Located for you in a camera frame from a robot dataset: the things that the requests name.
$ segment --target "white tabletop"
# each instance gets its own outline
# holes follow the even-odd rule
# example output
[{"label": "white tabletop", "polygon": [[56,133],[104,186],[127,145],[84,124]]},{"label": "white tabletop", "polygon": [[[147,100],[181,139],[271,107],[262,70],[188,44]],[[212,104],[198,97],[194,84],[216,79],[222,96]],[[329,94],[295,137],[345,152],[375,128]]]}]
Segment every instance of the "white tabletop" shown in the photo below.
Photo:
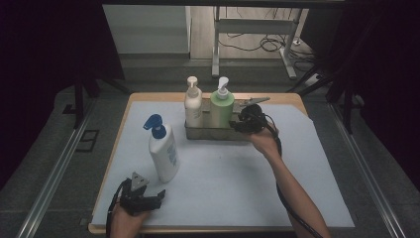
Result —
[{"label": "white tabletop", "polygon": [[[354,227],[313,122],[291,105],[262,104],[280,131],[283,159],[314,200],[329,227]],[[161,183],[149,153],[152,114],[173,128],[180,169]],[[188,229],[291,228],[265,158],[248,142],[191,141],[185,137],[182,102],[131,104],[108,175],[99,194],[92,225],[104,225],[118,185],[132,172],[149,179],[145,196],[166,189],[161,208],[144,227]]]}]

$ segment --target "blue pump cap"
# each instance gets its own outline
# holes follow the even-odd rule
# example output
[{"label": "blue pump cap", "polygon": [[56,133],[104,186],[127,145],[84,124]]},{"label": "blue pump cap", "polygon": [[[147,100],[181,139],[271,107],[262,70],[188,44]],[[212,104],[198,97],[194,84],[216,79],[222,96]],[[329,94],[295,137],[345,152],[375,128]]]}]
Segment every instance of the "blue pump cap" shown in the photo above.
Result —
[{"label": "blue pump cap", "polygon": [[152,135],[155,139],[161,139],[166,136],[166,129],[162,125],[161,116],[158,114],[152,115],[143,126],[146,130],[152,128]]}]

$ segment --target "metal tray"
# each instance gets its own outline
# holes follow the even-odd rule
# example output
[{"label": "metal tray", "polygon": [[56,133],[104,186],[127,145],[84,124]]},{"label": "metal tray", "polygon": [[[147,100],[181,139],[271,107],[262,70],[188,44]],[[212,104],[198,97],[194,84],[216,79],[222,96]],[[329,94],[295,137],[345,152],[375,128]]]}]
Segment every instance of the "metal tray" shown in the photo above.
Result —
[{"label": "metal tray", "polygon": [[[239,104],[245,100],[235,100],[232,113],[232,121],[239,121],[238,115],[242,107]],[[232,128],[211,128],[210,122],[210,99],[203,98],[202,101],[203,128],[185,127],[185,134],[188,140],[213,140],[213,141],[247,141],[245,137]]]}]

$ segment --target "metal rail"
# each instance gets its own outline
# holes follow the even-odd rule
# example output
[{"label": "metal rail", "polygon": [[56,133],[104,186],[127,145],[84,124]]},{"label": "metal rail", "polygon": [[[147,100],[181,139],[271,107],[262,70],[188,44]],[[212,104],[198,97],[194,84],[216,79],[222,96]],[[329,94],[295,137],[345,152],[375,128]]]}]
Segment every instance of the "metal rail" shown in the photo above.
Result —
[{"label": "metal rail", "polygon": [[334,114],[337,127],[340,129],[340,132],[345,139],[348,147],[352,153],[352,157],[355,160],[355,163],[361,173],[362,178],[365,181],[368,191],[376,204],[376,207],[382,216],[382,219],[388,228],[389,234],[394,238],[405,238],[404,231],[402,230],[401,225],[398,222],[392,207],[389,204],[389,201],[386,199],[379,185],[377,184],[376,179],[374,178],[368,163],[362,154],[358,144],[356,143],[353,135],[349,134],[345,126],[342,123],[342,116],[337,106],[329,104],[329,108]]},{"label": "metal rail", "polygon": [[41,221],[43,220],[47,208],[49,207],[50,202],[53,199],[53,195],[55,194],[59,182],[61,181],[61,178],[64,175],[65,169],[67,168],[67,165],[71,160],[77,143],[79,142],[80,137],[83,134],[84,129],[86,128],[86,125],[93,112],[95,103],[96,99],[88,101],[85,117],[81,121],[78,129],[74,129],[71,133],[70,139],[65,145],[54,167],[52,168],[52,171],[49,177],[47,178],[47,181],[44,183],[43,188],[38,194],[37,199],[31,207],[31,210],[29,211],[16,237],[34,237],[35,233],[37,232],[37,229],[40,226]]}]

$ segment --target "bottle label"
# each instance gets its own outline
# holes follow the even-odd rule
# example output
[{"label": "bottle label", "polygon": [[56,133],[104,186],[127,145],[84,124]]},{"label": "bottle label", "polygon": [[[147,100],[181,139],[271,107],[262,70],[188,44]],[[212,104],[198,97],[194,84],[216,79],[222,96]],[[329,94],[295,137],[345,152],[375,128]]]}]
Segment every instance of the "bottle label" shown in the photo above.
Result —
[{"label": "bottle label", "polygon": [[169,155],[169,161],[170,163],[176,167],[177,162],[177,153],[176,153],[176,146],[174,143],[172,143],[169,148],[167,148],[167,154]]}]

